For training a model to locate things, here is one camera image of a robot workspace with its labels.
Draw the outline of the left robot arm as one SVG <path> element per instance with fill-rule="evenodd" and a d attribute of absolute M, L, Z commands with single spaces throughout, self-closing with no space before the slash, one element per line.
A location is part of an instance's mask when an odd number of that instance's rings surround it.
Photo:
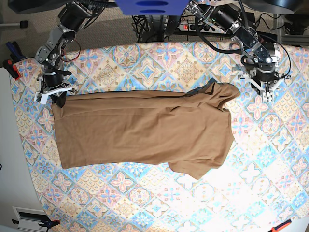
<path fill-rule="evenodd" d="M 243 5 L 204 5 L 191 0 L 186 9 L 195 16 L 197 34 L 210 48 L 221 52 L 201 34 L 201 27 L 206 23 L 215 25 L 239 45 L 239 49 L 224 50 L 222 53 L 240 54 L 246 71 L 241 72 L 238 78 L 249 82 L 262 101 L 273 102 L 275 91 L 284 80 L 290 78 L 289 73 L 279 73 L 283 46 L 273 39 L 266 42 L 258 35 L 254 26 L 249 24 Z"/>

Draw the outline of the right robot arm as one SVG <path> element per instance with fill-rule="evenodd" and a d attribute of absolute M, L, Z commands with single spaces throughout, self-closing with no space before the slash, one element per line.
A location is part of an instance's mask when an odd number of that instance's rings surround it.
<path fill-rule="evenodd" d="M 63 69 L 63 64 L 68 62 L 63 58 L 64 49 L 74 42 L 80 29 L 103 12 L 108 3 L 107 0 L 76 0 L 65 4 L 58 15 L 59 25 L 50 32 L 47 42 L 38 49 L 35 56 L 42 66 L 42 74 L 37 78 L 41 89 L 36 92 L 35 101 L 46 104 L 51 99 L 62 108 L 67 92 L 77 92 L 65 78 L 71 76 L 71 72 Z"/>

